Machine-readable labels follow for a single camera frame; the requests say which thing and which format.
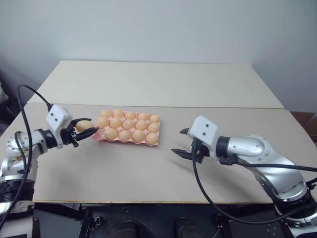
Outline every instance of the cable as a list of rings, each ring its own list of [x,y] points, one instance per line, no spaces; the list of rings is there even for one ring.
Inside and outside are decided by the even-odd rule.
[[[312,184],[312,183],[315,183],[315,182],[317,182],[317,177],[312,179],[312,180],[307,181],[306,184]]]
[[[26,84],[21,84],[18,86],[18,101],[19,101],[19,107],[20,107],[20,110],[22,111],[21,108],[22,107],[22,102],[21,102],[21,96],[20,96],[20,88],[21,87],[25,87],[25,88],[28,88],[29,90],[31,90],[33,93],[35,93],[36,95],[38,95],[47,105],[47,107],[51,107],[52,105],[39,93],[37,92],[34,88],[31,88],[29,85],[26,85]]]
[[[14,139],[15,139],[15,143],[19,149],[19,151],[23,151],[22,148],[21,148],[21,145],[20,145],[20,142],[19,142],[19,139],[18,139],[18,136],[19,134],[22,133],[21,131],[16,131],[15,134],[14,134]],[[22,159],[23,159],[23,170],[24,170],[24,173],[26,172],[26,159],[25,159],[25,154],[24,153],[21,153],[22,155]]]
[[[50,104],[41,94],[39,94],[35,89],[31,88],[30,86],[28,85],[25,85],[25,84],[21,84],[18,86],[17,88],[17,98],[18,98],[18,103],[19,103],[19,108],[21,110],[21,114],[22,114],[22,117],[23,117],[23,121],[24,121],[24,124],[25,124],[25,128],[26,128],[26,132],[27,132],[27,135],[28,135],[28,138],[29,138],[29,157],[28,157],[28,163],[27,163],[27,166],[25,168],[25,165],[26,165],[26,160],[25,160],[25,154],[23,152],[23,149],[21,148],[20,144],[19,144],[19,141],[17,140],[17,135],[18,133],[20,133],[19,131],[17,131],[15,133],[15,142],[18,146],[18,149],[19,149],[19,152],[21,153],[22,155],[22,158],[23,158],[23,163],[24,163],[24,169],[25,169],[25,173],[23,174],[23,178],[22,178],[22,181],[21,181],[21,184],[16,192],[16,195],[14,197],[14,199],[12,200],[9,208],[7,209],[7,211],[2,215],[2,218],[1,218],[1,222],[0,222],[0,231],[8,217],[8,215],[11,213],[12,209],[14,208],[16,202],[18,201],[19,199],[19,196],[21,194],[21,191],[22,191],[22,188],[23,188],[23,185],[27,179],[27,176],[29,174],[29,171],[30,171],[30,167],[31,167],[31,162],[32,162],[32,145],[33,145],[33,142],[32,142],[32,134],[31,134],[31,129],[30,129],[30,125],[29,125],[29,122],[26,118],[26,114],[25,114],[25,111],[24,111],[24,108],[23,108],[23,105],[22,105],[22,100],[21,100],[21,95],[20,95],[20,89],[22,87],[25,87],[25,88],[28,88],[29,90],[31,90],[32,92],[34,92],[35,94],[37,94],[47,105],[48,109],[50,110],[50,108],[52,107],[52,104]]]
[[[212,238],[215,238],[219,232],[220,232],[220,228],[218,229],[218,231],[216,231],[216,233],[212,236]]]
[[[281,164],[244,164],[240,163],[238,160],[234,162],[234,164],[241,165],[243,167],[248,168],[283,168],[283,169],[292,169],[292,170],[304,170],[304,171],[311,171],[311,172],[317,172],[317,168],[313,167],[307,167],[307,166],[297,166],[297,165],[281,165]]]
[[[225,211],[221,210],[208,196],[208,194],[206,193],[206,191],[204,190],[204,187],[199,179],[199,176],[198,176],[198,172],[197,172],[197,167],[196,167],[196,156],[194,156],[193,158],[193,168],[194,168],[194,173],[195,173],[195,178],[196,178],[196,181],[198,183],[198,186],[200,188],[200,190],[202,191],[203,195],[205,196],[205,198],[207,199],[207,201],[218,211],[220,212],[221,214],[223,214],[224,216],[226,217],[229,217],[230,219],[236,221],[236,222],[241,222],[241,223],[244,223],[244,224],[249,224],[249,225],[264,225],[264,224],[269,224],[269,223],[273,223],[273,222],[277,222],[281,219],[284,219],[286,217],[289,217],[289,216],[292,216],[300,211],[302,211],[303,209],[305,209],[307,206],[300,206],[300,207],[297,207],[295,208],[294,210],[290,211],[290,212],[287,212],[287,213],[284,213],[283,215],[280,215],[276,218],[273,218],[271,220],[266,220],[266,221],[260,221],[260,222],[251,222],[251,221],[246,221],[246,220],[242,220],[242,219],[239,219],[237,217],[234,217],[234,216],[231,216],[229,213],[226,213]]]

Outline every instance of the floor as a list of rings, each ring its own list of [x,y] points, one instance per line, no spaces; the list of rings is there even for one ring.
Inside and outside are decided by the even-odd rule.
[[[197,224],[204,237],[210,238],[218,230],[214,222],[216,212],[206,205],[106,205],[90,207],[93,217],[102,216],[106,223],[91,233],[91,238],[113,238],[121,224],[132,220],[138,224],[142,238],[173,238],[173,225],[178,217],[188,217]],[[35,211],[44,238],[77,238],[80,221]]]

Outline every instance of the egg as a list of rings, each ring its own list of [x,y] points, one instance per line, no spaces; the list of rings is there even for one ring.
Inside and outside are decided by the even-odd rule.
[[[145,120],[139,120],[137,123],[135,123],[135,128],[139,130],[145,130],[148,127]]]
[[[105,117],[98,118],[98,127],[100,129],[104,129],[107,125],[109,125],[108,118],[105,118]]]
[[[139,113],[138,120],[147,120],[149,116],[146,113]]]
[[[132,136],[132,133],[131,131],[129,130],[122,130],[120,133],[119,133],[119,139],[122,141],[122,142],[127,142]]]
[[[159,131],[159,124],[158,123],[151,123],[148,126],[148,131],[149,132],[158,132]]]
[[[134,127],[134,121],[131,120],[131,119],[125,120],[125,121],[122,123],[122,127],[123,127],[123,129],[125,129],[125,130],[129,130],[129,129],[131,129],[131,128]]]
[[[95,127],[95,125],[90,120],[80,120],[76,124],[76,129],[78,132],[83,132],[84,130]]]
[[[112,111],[109,111],[109,110],[102,110],[100,112],[100,116],[101,117],[105,117],[105,118],[109,118],[112,116]]]
[[[141,130],[135,130],[133,132],[132,138],[133,138],[135,143],[142,142],[144,140],[144,137],[145,137],[145,135],[144,135],[143,131],[141,131]]]
[[[114,118],[122,118],[124,117],[124,112],[121,109],[115,109],[113,110],[113,117]]]
[[[155,143],[157,143],[159,141],[159,136],[156,135],[155,133],[149,133],[147,135],[147,138],[145,139],[145,141],[149,144],[149,145],[154,145]]]
[[[121,126],[121,119],[120,118],[112,118],[110,121],[110,127],[116,129],[119,126]]]
[[[105,129],[105,138],[108,140],[114,140],[118,137],[118,131],[116,129],[107,127]]]
[[[149,118],[150,122],[159,122],[159,116],[158,115],[151,115]]]
[[[134,119],[136,115],[135,115],[135,112],[126,112],[124,117],[126,119]]]

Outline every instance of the table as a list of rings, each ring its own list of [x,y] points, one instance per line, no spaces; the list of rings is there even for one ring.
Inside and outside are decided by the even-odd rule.
[[[52,103],[283,108],[250,64],[62,60],[38,91]]]
[[[74,118],[97,119],[102,109],[113,106],[64,104]],[[161,115],[158,146],[120,142],[96,142],[88,138],[39,158],[35,184],[36,202],[74,203],[206,203],[192,169],[192,163],[171,152],[171,148],[189,149],[191,139],[179,131],[204,115],[227,136],[259,134],[275,151],[298,165],[317,166],[317,150],[306,132],[284,109],[119,107]],[[43,103],[25,107],[32,129],[47,128],[47,109]],[[19,115],[0,137],[0,156],[5,140],[23,130]],[[217,203],[271,202],[253,174],[239,166],[223,166],[205,159],[198,166],[202,183]],[[315,174],[303,172],[305,179]]]

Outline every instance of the wall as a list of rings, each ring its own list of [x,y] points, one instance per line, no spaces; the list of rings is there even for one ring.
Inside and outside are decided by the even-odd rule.
[[[2,0],[0,73],[39,87],[60,59],[253,63],[289,110],[317,109],[315,0]]]

